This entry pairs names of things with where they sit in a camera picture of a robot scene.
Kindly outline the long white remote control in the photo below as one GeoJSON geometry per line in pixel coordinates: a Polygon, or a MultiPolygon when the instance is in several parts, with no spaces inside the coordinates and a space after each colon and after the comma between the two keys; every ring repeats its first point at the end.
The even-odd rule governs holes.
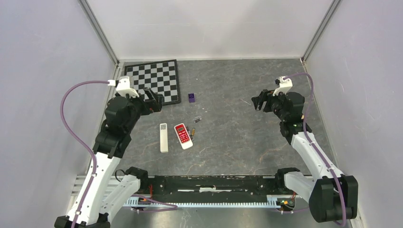
{"type": "Polygon", "coordinates": [[[168,131],[167,123],[160,124],[160,152],[167,153],[169,151],[168,147],[168,131]]]}

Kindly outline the purple cube block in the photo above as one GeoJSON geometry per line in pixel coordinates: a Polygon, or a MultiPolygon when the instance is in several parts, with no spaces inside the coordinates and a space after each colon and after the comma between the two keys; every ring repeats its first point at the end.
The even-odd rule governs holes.
{"type": "Polygon", "coordinates": [[[188,94],[188,100],[189,100],[189,103],[195,103],[195,94],[194,93],[189,93],[188,94]]]}

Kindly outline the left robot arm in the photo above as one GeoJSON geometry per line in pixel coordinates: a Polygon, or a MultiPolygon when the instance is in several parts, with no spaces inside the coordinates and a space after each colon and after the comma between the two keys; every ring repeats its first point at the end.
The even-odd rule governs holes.
{"type": "Polygon", "coordinates": [[[91,162],[78,198],[67,215],[56,219],[56,228],[108,228],[116,213],[135,192],[149,189],[148,173],[131,167],[118,186],[107,196],[109,180],[131,141],[131,132],[142,115],[161,111],[164,97],[145,89],[135,97],[128,92],[111,98],[105,109],[105,120],[96,136],[91,162]]]}

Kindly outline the black white chessboard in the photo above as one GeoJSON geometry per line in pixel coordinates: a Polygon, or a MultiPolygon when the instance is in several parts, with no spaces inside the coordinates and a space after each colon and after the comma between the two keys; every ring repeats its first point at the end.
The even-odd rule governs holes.
{"type": "Polygon", "coordinates": [[[124,76],[131,78],[131,86],[142,95],[145,94],[145,88],[163,95],[163,105],[181,102],[179,72],[175,59],[127,65],[124,67],[124,76]]]}

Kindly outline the red white remote control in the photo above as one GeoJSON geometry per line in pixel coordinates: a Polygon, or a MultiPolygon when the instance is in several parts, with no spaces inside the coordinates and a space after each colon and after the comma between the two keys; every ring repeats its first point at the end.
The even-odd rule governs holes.
{"type": "Polygon", "coordinates": [[[190,138],[190,134],[188,133],[186,126],[183,123],[176,125],[174,127],[174,130],[183,150],[193,147],[193,142],[190,138]]]}

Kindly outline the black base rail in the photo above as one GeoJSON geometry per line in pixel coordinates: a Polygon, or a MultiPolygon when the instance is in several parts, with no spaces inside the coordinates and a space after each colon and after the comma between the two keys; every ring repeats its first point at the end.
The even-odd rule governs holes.
{"type": "Polygon", "coordinates": [[[276,176],[150,176],[136,195],[165,203],[254,203],[267,196],[295,198],[297,194],[276,176]]]}

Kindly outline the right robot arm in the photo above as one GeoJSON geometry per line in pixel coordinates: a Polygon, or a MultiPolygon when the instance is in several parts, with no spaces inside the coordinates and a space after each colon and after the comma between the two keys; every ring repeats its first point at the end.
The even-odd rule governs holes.
{"type": "Polygon", "coordinates": [[[255,110],[272,112],[279,118],[282,136],[301,156],[313,178],[308,179],[296,168],[279,169],[279,178],[274,181],[276,191],[281,194],[294,191],[308,203],[318,223],[355,219],[358,181],[340,171],[316,142],[303,119],[304,96],[296,92],[275,95],[273,90],[264,89],[251,101],[255,110]]]}

